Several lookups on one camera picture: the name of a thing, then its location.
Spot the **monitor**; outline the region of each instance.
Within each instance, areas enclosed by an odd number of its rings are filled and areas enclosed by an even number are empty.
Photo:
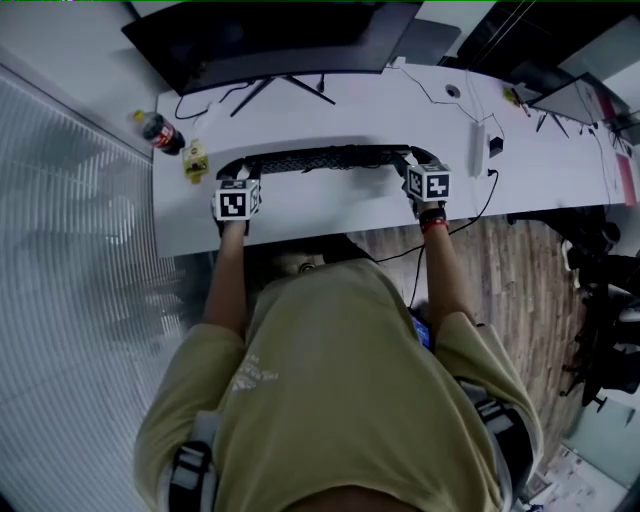
[[[629,112],[624,101],[589,73],[531,101],[529,105],[585,125],[609,121]]]
[[[274,76],[381,73],[421,5],[185,2],[122,31],[182,96]]]

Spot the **small white box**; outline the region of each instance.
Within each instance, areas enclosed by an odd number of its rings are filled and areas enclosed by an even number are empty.
[[[217,185],[216,220],[249,220],[258,211],[259,180],[219,180]]]
[[[451,171],[440,163],[410,165],[405,176],[406,192],[418,201],[446,201],[449,191]]]

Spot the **person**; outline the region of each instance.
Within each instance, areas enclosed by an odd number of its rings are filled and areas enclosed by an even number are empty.
[[[495,329],[474,325],[444,210],[420,211],[433,351],[366,257],[270,284],[247,325],[245,224],[224,226],[202,322],[173,357],[136,441],[135,482],[152,510],[167,509],[167,468],[201,411],[219,420],[216,512],[508,509],[502,463],[511,468],[522,450],[530,476],[540,424]],[[526,439],[505,457],[465,383],[495,399],[483,403],[521,411]]]

